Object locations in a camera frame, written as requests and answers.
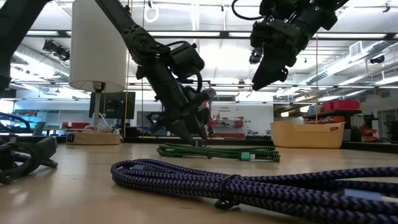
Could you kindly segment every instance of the green braided cable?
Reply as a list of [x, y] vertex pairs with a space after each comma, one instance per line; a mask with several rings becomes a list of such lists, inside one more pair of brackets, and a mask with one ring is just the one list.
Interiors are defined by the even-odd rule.
[[157, 148], [157, 152], [165, 157], [183, 157], [183, 156], [206, 156], [240, 159], [243, 152], [255, 155], [255, 159], [280, 161], [279, 152], [274, 146], [258, 146], [258, 147], [207, 147], [207, 146], [188, 146], [165, 143]]

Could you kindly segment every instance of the braided cable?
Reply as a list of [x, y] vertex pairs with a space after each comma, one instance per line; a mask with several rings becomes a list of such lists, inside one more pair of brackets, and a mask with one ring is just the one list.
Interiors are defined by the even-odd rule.
[[280, 161], [279, 152], [276, 151], [274, 146], [227, 148], [165, 143], [157, 148], [157, 152], [166, 157], [206, 156], [209, 159], [212, 157], [240, 159], [243, 152], [248, 152], [254, 155], [255, 159]]
[[[151, 171], [133, 169], [135, 165]], [[397, 184], [362, 182], [362, 177], [398, 177], [398, 167], [333, 170], [297, 175], [241, 177], [190, 169], [153, 159], [121, 161], [111, 168], [122, 187], [224, 200], [306, 218], [320, 223], [398, 223], [398, 203], [334, 193], [349, 187], [397, 195]]]

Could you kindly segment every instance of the tan storage bin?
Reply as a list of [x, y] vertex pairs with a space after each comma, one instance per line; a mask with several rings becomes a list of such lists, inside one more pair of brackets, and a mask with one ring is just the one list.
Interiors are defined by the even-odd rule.
[[278, 147], [338, 149], [343, 142], [344, 124], [271, 123], [272, 140]]

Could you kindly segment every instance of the lamp shade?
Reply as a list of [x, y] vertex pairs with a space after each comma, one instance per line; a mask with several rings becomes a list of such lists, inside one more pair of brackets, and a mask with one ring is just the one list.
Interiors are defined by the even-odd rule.
[[76, 0], [72, 10], [69, 85], [94, 92], [93, 82], [102, 82], [105, 92], [122, 92], [127, 50], [119, 32], [95, 0]]

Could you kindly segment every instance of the table surface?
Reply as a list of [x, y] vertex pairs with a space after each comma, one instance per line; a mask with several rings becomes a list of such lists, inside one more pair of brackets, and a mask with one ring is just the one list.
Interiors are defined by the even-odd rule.
[[[185, 167], [239, 175], [282, 175], [332, 169], [396, 166], [398, 155], [339, 149], [282, 149], [280, 163], [232, 159], [160, 157], [155, 144], [119, 146], [59, 145], [58, 169], [39, 167], [30, 176], [0, 185], [0, 223], [310, 223], [298, 218], [240, 205], [214, 208], [216, 200], [172, 197], [114, 184], [112, 164], [151, 158]], [[389, 178], [371, 180], [393, 181]]]

